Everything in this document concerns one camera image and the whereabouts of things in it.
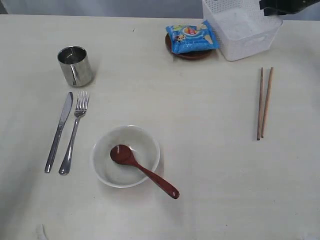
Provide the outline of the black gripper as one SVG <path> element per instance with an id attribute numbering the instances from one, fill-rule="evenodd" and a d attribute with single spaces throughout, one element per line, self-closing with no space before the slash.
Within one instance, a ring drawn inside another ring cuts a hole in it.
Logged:
<path id="1" fill-rule="evenodd" d="M 314 5 L 315 0 L 260 0 L 259 8 L 264 16 L 294 15 Z"/>

